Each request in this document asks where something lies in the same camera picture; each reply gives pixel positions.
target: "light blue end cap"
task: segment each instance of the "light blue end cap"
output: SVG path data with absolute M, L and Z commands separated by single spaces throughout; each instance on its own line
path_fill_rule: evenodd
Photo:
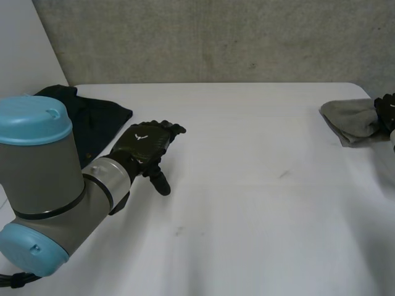
M 0 99 L 1 144 L 48 144 L 63 139 L 71 131 L 66 107 L 56 99 L 40 96 Z
M 52 275 L 70 258 L 52 239 L 15 223 L 0 232 L 0 252 L 24 272 L 41 277 Z

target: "dark green cloth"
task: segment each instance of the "dark green cloth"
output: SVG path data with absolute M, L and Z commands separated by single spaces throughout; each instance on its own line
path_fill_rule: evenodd
M 133 112 L 114 102 L 88 99 L 77 95 L 77 88 L 54 85 L 36 96 L 61 101 L 73 123 L 73 135 L 81 168 L 94 160 L 113 140 Z

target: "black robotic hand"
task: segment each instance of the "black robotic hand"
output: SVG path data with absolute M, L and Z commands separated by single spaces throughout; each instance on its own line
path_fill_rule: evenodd
M 395 130 L 395 94 L 375 99 L 375 108 L 381 129 L 392 133 Z
M 111 153 L 121 152 L 131 157 L 137 163 L 138 174 L 149 177 L 156 190 L 162 195 L 170 194 L 170 185 L 159 168 L 161 157 L 175 137 L 186 133 L 178 125 L 164 120 L 142 122 L 130 126 L 115 143 Z

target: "stain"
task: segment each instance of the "stain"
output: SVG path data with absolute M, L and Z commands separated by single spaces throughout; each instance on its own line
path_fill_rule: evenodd
M 289 175 L 289 174 L 291 174 L 290 170 L 286 170 L 278 177 L 278 179 L 281 179 L 281 178 L 283 178 L 283 177 L 285 177 L 286 175 Z
M 214 60 L 212 58 L 212 54 L 210 53 L 203 53 L 202 55 L 203 61 L 206 64 L 208 70 L 212 70 L 214 68 Z
M 177 232 L 175 233 L 175 236 L 180 236 L 184 230 L 184 227 L 180 226 L 177 228 Z

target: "gray cloth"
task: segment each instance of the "gray cloth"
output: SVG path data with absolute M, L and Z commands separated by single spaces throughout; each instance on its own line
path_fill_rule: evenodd
M 388 135 L 380 130 L 372 99 L 327 102 L 321 106 L 320 113 L 343 147 L 360 147 L 370 142 L 389 140 Z

